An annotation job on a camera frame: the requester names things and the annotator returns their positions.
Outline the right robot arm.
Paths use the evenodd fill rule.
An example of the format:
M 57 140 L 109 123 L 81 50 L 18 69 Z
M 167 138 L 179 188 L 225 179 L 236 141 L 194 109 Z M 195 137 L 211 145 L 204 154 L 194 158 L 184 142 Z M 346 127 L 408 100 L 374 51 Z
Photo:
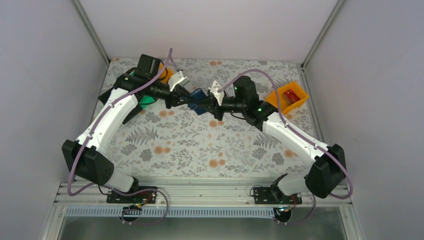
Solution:
M 197 102 L 198 107 L 219 121 L 225 113 L 240 113 L 249 125 L 276 138 L 306 161 L 306 170 L 278 178 L 276 186 L 282 194 L 310 192 L 324 199 L 346 178 L 344 149 L 321 142 L 292 124 L 275 106 L 259 98 L 250 77 L 243 75 L 233 82 L 233 96 L 219 88 L 214 81 L 207 96 Z

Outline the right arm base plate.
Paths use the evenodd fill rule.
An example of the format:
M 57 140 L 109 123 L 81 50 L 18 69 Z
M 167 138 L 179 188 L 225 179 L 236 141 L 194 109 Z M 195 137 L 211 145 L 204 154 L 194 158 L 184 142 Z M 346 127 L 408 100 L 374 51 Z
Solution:
M 249 194 L 256 205 L 300 205 L 303 203 L 300 193 L 284 195 L 278 188 L 253 186 Z

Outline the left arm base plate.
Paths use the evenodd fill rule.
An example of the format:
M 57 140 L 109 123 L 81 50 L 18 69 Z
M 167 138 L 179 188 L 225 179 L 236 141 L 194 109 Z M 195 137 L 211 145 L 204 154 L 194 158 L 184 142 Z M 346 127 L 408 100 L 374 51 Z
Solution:
M 108 204 L 155 204 L 157 196 L 156 186 L 139 186 L 138 189 L 130 192 L 131 196 L 118 194 L 111 190 L 108 193 L 106 202 Z

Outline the blue leather card holder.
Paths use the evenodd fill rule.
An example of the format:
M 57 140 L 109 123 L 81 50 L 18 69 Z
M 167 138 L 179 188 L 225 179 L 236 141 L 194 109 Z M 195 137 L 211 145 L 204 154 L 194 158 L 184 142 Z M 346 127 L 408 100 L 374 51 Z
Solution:
M 188 108 L 194 111 L 198 116 L 205 114 L 207 111 L 199 107 L 198 103 L 207 98 L 207 95 L 201 88 L 195 89 L 190 93 L 192 101 L 187 104 Z

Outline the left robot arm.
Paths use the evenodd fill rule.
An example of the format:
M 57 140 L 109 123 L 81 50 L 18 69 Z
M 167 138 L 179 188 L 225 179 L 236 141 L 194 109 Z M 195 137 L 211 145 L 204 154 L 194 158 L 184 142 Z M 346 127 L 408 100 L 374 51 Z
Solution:
M 170 108 L 193 100 L 179 82 L 169 86 L 159 81 L 168 65 L 178 67 L 172 54 L 170 50 L 164 62 L 143 54 L 141 66 L 122 73 L 113 87 L 101 95 L 105 100 L 103 108 L 87 129 L 76 140 L 63 143 L 62 152 L 69 170 L 69 196 L 76 196 L 92 185 L 126 197 L 142 192 L 138 179 L 116 169 L 105 155 L 120 126 L 142 111 L 140 101 L 144 96 L 162 99 Z

